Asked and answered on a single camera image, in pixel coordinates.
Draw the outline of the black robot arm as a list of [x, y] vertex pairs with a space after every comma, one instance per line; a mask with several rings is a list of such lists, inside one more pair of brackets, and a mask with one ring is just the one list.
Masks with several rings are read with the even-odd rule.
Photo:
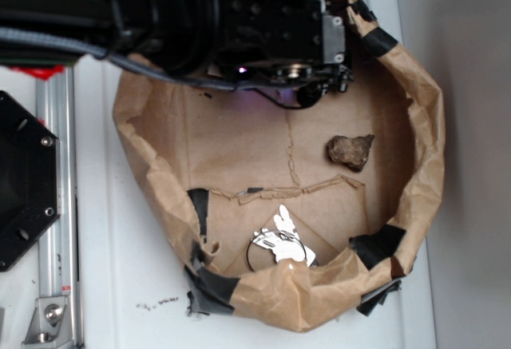
[[85, 55], [173, 84], [282, 90], [308, 108], [353, 79], [343, 20], [327, 0], [1, 0], [1, 63]]

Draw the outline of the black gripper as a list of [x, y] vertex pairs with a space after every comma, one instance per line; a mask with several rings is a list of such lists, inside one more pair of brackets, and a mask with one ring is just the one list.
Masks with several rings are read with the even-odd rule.
[[222, 43], [215, 63], [237, 88], [285, 109], [315, 105], [329, 89], [347, 91], [343, 19], [325, 0], [221, 0]]

